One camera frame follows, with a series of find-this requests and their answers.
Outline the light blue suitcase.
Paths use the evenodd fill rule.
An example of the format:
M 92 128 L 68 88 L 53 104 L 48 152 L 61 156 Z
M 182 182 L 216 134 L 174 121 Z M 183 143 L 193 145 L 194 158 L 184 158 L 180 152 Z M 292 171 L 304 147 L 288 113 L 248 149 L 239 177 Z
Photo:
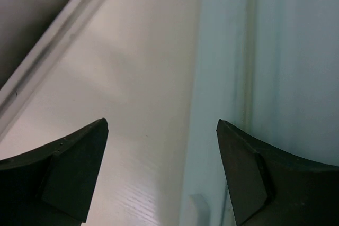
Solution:
M 220 119 L 338 164 L 338 0 L 202 0 L 180 225 L 194 194 L 204 197 L 210 225 L 235 224 Z

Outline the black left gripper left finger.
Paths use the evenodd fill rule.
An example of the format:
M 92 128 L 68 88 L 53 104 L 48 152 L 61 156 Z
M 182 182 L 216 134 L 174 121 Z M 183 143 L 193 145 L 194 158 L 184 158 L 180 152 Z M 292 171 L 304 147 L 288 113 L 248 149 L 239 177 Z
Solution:
M 108 139 L 98 119 L 74 133 L 1 160 L 1 225 L 82 225 Z

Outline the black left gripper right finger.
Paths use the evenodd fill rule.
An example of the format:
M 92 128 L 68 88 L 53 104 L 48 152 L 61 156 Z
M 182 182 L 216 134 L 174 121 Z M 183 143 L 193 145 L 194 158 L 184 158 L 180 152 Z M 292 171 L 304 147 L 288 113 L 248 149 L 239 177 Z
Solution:
M 304 159 L 219 120 L 237 225 L 338 225 L 338 167 Z

